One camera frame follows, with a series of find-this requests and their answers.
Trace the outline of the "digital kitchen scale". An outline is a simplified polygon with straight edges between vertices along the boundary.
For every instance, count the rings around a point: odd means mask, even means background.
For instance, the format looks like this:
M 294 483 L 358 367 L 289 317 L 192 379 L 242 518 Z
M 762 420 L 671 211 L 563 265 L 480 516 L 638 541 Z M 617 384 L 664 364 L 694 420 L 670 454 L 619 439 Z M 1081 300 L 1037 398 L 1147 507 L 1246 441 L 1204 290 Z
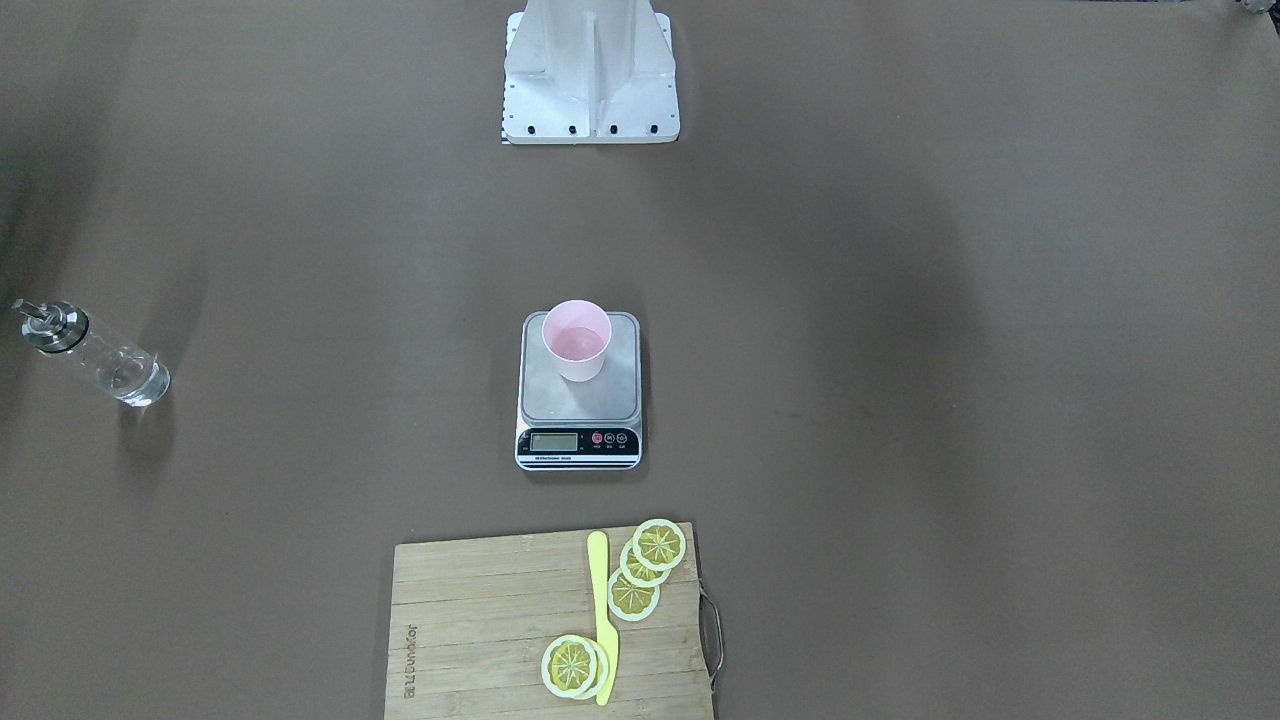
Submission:
M 600 372 L 568 380 L 541 337 L 548 314 L 522 327 L 513 457 L 525 471 L 635 469 L 644 451 L 640 324 L 609 311 L 611 342 Z

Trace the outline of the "white metal mount base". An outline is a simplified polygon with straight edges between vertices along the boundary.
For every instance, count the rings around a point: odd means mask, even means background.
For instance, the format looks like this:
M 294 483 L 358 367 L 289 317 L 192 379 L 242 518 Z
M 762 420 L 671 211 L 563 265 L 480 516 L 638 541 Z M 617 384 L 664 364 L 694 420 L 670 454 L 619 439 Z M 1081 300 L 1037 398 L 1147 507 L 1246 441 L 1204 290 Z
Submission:
M 652 3 L 530 1 L 503 37 L 503 142 L 678 140 L 673 26 Z

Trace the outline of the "wooden cutting board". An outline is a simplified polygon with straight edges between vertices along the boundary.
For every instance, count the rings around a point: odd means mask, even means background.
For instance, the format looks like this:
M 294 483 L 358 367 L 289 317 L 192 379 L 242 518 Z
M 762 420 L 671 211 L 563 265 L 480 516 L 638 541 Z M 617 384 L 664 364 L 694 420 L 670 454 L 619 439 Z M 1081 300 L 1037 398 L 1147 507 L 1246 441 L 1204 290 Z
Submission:
M 388 719 L 712 719 L 714 626 L 698 552 L 660 588 L 655 612 L 616 620 L 620 673 L 605 705 L 541 684 L 563 634 L 595 633 L 589 530 L 399 544 L 390 582 Z

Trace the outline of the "lemon slice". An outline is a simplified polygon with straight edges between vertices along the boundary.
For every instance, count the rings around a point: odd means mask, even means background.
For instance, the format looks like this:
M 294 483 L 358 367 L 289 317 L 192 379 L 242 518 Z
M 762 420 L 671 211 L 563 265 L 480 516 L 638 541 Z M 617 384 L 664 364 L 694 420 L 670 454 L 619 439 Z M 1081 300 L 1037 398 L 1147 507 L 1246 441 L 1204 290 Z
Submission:
M 660 602 L 660 585 L 636 585 L 621 570 L 608 580 L 605 603 L 622 621 L 639 623 L 649 618 Z
M 678 566 L 687 552 L 687 537 L 680 524 L 664 518 L 641 523 L 631 538 L 636 561 L 652 571 Z
M 591 647 L 596 656 L 596 675 L 594 683 L 584 696 L 585 700 L 596 698 L 611 679 L 611 657 L 607 650 L 596 641 L 591 641 Z
M 671 570 L 658 571 L 640 562 L 634 552 L 634 543 L 628 539 L 620 551 L 620 573 L 631 585 L 654 588 L 668 579 Z
M 596 656 L 593 639 L 576 634 L 554 638 L 540 662 L 541 683 L 562 700 L 585 700 L 595 680 Z

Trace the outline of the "pink plastic cup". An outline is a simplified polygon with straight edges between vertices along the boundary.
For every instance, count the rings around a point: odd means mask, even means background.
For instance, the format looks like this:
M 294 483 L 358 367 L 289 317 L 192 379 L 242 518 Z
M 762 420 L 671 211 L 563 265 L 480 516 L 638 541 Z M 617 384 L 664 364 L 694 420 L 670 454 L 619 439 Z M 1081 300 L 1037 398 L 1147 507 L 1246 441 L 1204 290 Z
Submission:
M 612 341 L 612 320 L 591 301 L 566 300 L 545 315 L 541 340 L 563 379 L 588 382 L 603 368 Z

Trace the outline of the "clear glass sauce bottle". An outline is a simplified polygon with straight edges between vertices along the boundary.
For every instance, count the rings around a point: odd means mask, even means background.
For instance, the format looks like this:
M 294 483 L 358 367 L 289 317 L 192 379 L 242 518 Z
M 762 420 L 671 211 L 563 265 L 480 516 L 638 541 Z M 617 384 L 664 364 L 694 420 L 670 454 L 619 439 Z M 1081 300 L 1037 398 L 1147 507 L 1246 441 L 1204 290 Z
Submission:
M 170 388 L 172 373 L 155 354 L 82 307 L 17 299 L 12 309 L 31 347 L 119 402 L 147 407 Z

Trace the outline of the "yellow plastic knife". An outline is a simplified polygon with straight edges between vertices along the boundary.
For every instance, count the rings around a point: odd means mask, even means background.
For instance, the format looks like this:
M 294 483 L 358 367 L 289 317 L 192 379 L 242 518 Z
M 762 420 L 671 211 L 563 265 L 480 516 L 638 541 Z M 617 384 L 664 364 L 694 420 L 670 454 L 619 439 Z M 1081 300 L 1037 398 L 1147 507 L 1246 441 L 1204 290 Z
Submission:
M 595 696 L 599 706 L 611 701 L 620 662 L 620 633 L 611 620 L 609 600 L 609 559 L 611 544 L 607 533 L 593 530 L 588 536 L 588 570 L 591 582 L 591 600 L 595 619 L 595 641 L 604 650 L 608 671 L 602 688 Z

